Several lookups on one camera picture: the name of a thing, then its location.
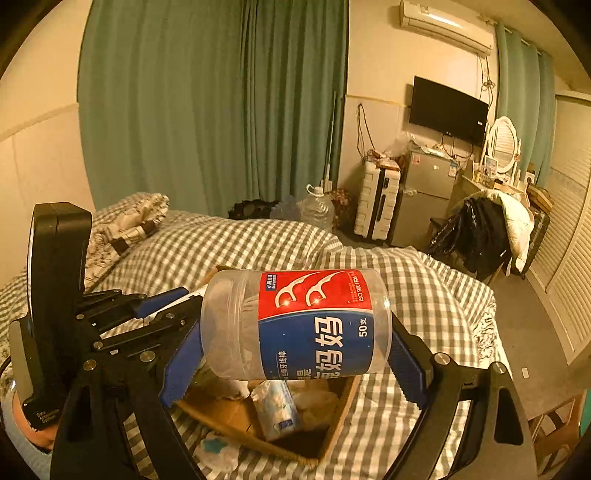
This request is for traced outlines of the white blue star toy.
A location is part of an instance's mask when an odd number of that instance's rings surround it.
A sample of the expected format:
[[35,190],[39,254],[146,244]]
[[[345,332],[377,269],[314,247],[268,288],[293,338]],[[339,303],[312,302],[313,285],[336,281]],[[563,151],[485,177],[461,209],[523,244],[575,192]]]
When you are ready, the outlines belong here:
[[230,473],[238,467],[240,446],[235,441],[209,432],[195,448],[193,455],[211,470]]

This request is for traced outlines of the dental floss pick jar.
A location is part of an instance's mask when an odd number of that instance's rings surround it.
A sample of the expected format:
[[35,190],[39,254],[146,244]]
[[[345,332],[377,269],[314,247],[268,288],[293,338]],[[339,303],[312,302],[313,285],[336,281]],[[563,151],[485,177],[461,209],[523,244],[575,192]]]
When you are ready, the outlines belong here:
[[204,358],[231,380],[377,373],[392,335],[388,290],[373,269],[222,270],[200,314]]

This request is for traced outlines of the blue tissue packet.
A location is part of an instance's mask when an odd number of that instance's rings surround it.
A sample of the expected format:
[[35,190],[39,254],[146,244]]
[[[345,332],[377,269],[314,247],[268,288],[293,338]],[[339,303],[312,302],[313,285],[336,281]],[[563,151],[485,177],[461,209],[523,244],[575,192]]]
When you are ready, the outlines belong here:
[[263,381],[252,389],[250,399],[267,442],[280,440],[300,429],[297,408],[286,381]]

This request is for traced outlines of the checkered bed duvet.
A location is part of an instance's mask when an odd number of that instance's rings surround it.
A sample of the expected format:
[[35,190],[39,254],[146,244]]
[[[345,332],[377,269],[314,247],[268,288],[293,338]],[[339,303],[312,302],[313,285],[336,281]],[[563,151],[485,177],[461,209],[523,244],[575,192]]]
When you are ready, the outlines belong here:
[[[506,354],[500,339],[493,291],[484,283],[413,248],[353,248],[317,227],[285,220],[229,220],[171,210],[161,194],[136,193],[96,212],[92,231],[101,240],[109,229],[133,218],[141,207],[156,214],[150,236],[121,256],[87,257],[89,290],[121,289],[157,294],[195,288],[222,265],[270,272],[254,284],[266,306],[259,319],[335,306],[349,288],[351,270],[377,271],[393,312],[435,351],[457,362],[486,367]],[[243,451],[236,479],[375,479],[400,452],[419,417],[390,372],[362,377],[335,449],[318,467]]]

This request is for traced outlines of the floral pillow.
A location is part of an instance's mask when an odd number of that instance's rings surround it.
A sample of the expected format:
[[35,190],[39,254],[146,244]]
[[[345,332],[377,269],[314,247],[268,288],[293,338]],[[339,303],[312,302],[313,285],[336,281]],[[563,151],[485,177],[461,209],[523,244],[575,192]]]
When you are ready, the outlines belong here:
[[84,288],[90,291],[165,220],[169,198],[139,192],[97,212],[86,251]]

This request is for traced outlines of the wooden stool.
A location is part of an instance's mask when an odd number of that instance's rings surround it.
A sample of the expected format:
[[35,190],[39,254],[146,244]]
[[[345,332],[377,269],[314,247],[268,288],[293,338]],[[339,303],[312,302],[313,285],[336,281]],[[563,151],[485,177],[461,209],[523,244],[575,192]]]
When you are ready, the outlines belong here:
[[528,420],[538,477],[555,473],[574,453],[590,424],[589,401],[585,390]]

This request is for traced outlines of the large water bottle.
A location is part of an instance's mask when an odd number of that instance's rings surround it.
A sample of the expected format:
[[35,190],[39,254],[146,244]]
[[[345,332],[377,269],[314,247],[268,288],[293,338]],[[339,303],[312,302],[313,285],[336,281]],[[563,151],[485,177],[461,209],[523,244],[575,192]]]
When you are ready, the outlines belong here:
[[335,206],[328,194],[321,186],[307,186],[308,195],[300,202],[301,221],[325,232],[332,232],[332,222],[335,218]]

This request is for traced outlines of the white suitcase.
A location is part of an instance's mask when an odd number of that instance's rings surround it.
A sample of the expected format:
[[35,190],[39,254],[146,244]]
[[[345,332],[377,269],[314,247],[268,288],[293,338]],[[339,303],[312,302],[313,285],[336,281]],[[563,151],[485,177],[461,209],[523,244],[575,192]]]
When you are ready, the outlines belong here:
[[401,168],[393,159],[366,163],[353,233],[373,241],[388,238],[401,175]]

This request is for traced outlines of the dark suitcase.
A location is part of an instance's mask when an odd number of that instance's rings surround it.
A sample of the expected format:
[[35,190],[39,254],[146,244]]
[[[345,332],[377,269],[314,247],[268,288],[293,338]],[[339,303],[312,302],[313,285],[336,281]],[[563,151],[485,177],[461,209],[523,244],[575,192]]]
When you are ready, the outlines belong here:
[[525,277],[525,275],[529,271],[550,225],[550,217],[546,212],[535,206],[531,207],[531,211],[534,217],[534,227],[530,235],[528,256],[525,263],[525,267],[521,274],[522,277]]

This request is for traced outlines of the white mop pole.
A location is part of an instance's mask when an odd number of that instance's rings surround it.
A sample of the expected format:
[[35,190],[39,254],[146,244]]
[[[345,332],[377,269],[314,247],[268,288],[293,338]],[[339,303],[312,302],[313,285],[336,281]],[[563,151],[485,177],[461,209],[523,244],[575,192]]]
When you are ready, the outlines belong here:
[[325,167],[324,174],[322,174],[322,192],[327,192],[331,189],[329,180],[331,179],[331,165],[332,165],[332,137],[335,131],[335,110],[337,110],[338,92],[332,92],[332,111],[329,118],[329,131],[327,137],[327,145],[325,146]]

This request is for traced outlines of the silver mini fridge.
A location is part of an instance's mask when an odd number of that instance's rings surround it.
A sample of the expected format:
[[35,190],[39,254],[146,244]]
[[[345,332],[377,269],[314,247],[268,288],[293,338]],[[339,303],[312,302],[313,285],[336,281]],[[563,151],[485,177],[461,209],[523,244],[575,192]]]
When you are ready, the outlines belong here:
[[391,246],[423,250],[432,218],[444,218],[455,183],[450,160],[410,150],[401,179],[392,226]]

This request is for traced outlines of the large green curtain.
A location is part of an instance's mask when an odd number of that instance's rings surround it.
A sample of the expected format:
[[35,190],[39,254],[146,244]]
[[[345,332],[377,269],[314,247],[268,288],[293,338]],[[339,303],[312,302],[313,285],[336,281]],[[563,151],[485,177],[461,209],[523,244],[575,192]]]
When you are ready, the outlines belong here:
[[224,215],[243,200],[322,182],[338,92],[339,174],[349,47],[346,1],[95,1],[77,100],[93,200],[165,194]]

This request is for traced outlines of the right teal curtain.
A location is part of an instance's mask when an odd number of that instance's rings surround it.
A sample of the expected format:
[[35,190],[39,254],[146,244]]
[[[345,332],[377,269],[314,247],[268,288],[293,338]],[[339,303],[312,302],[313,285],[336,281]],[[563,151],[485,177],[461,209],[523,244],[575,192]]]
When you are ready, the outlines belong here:
[[508,117],[521,140],[518,168],[534,167],[544,187],[550,174],[556,118],[553,58],[503,23],[496,26],[498,97],[496,113]]

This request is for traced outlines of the white air conditioner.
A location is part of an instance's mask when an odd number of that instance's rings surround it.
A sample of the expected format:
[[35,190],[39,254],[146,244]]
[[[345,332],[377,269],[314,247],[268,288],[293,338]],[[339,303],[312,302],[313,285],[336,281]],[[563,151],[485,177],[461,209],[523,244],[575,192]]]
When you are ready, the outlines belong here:
[[492,54],[494,35],[474,23],[411,1],[401,1],[399,12],[402,28],[452,43],[481,57]]

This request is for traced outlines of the black wall television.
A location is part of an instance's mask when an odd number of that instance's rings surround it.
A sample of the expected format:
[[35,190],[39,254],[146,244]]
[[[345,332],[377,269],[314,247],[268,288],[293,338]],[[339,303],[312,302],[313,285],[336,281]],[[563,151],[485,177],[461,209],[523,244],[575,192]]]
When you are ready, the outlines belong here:
[[409,122],[481,146],[488,109],[488,104],[478,98],[416,76]]

